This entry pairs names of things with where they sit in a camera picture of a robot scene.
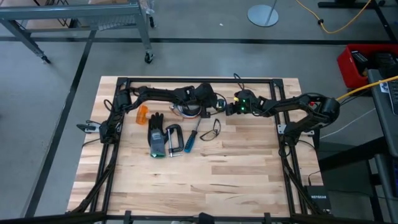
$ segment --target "safety glasses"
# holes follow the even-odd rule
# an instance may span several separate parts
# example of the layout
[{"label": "safety glasses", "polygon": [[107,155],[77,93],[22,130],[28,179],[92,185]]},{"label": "safety glasses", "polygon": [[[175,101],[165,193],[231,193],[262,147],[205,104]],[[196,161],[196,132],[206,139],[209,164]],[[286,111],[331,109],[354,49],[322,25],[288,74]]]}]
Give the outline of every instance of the safety glasses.
[{"label": "safety glasses", "polygon": [[202,134],[200,136],[200,139],[202,141],[211,141],[211,140],[215,139],[220,134],[220,132],[221,132],[221,123],[216,118],[214,120],[213,129],[206,132],[205,134]]}]

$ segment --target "metal cart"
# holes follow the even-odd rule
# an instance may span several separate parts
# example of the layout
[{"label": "metal cart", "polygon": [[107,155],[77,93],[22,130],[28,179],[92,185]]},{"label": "metal cart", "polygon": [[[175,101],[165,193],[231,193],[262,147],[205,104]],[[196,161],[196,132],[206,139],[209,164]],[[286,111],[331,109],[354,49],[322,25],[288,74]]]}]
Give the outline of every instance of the metal cart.
[{"label": "metal cart", "polygon": [[[46,0],[44,5],[33,1],[38,6],[0,7],[0,23],[44,62],[50,63],[50,60],[31,37],[33,32],[137,28],[146,50],[145,62],[151,63],[154,57],[148,35],[148,26],[153,28],[154,20],[142,11],[138,0],[125,4],[85,5],[69,5],[67,0]],[[26,27],[27,21],[37,19],[58,20],[60,28]]]}]

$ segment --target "orange cup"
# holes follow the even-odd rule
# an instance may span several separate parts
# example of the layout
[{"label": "orange cup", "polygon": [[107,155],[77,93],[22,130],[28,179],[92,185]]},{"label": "orange cup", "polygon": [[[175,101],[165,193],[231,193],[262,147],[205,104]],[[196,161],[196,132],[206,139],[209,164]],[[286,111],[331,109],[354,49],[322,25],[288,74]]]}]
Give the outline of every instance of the orange cup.
[{"label": "orange cup", "polygon": [[137,118],[136,118],[136,123],[137,124],[145,124],[147,122],[147,113],[148,113],[148,107],[145,105],[141,105],[138,109],[137,112]]}]

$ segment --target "red container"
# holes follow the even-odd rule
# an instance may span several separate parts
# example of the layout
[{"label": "red container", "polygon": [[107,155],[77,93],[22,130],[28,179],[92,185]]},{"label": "red container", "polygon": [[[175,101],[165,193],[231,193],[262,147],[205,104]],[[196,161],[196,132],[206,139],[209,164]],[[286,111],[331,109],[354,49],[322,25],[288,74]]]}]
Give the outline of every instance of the red container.
[{"label": "red container", "polygon": [[337,58],[343,80],[348,88],[359,88],[368,84],[368,78],[359,74],[351,52],[357,50],[370,59],[374,52],[392,52],[398,55],[397,44],[349,44]]}]

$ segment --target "gray floor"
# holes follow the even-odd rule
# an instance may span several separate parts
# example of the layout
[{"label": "gray floor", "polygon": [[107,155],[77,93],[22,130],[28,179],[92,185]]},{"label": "gray floor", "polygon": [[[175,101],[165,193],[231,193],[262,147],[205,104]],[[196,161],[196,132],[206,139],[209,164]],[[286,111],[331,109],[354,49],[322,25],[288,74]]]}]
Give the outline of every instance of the gray floor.
[{"label": "gray floor", "polygon": [[[317,1],[302,1],[322,15],[326,26],[336,29],[357,10],[318,9]],[[394,31],[398,26],[394,1],[383,11]],[[151,37],[248,38],[248,39],[340,39],[386,40],[387,35],[374,11],[366,11],[357,22],[337,35],[326,35],[316,20],[295,1],[278,1],[280,21],[270,28],[252,25],[246,19],[250,6],[271,0],[169,0],[156,1],[156,30]],[[0,35],[10,36],[3,27]],[[87,36],[87,32],[40,33],[35,36]],[[107,30],[98,37],[135,37],[134,30]],[[39,43],[53,65],[40,60],[19,42],[0,42],[0,219],[20,217],[38,176],[55,123],[76,72],[84,43]],[[143,60],[141,44],[93,44],[78,92],[69,114],[37,215],[63,213],[72,189],[84,134],[76,128],[90,117],[101,76],[217,76],[297,77],[303,92],[340,96],[346,88],[336,58],[344,46],[251,45],[251,44],[153,44],[156,58]],[[342,107],[333,125],[322,135],[340,129],[374,108],[371,99],[359,98]],[[324,140],[358,145],[381,136],[377,114],[366,123],[354,123]],[[351,172],[340,170],[324,179]],[[331,192],[333,212],[339,217],[372,219],[370,207],[358,207],[363,195]]]}]

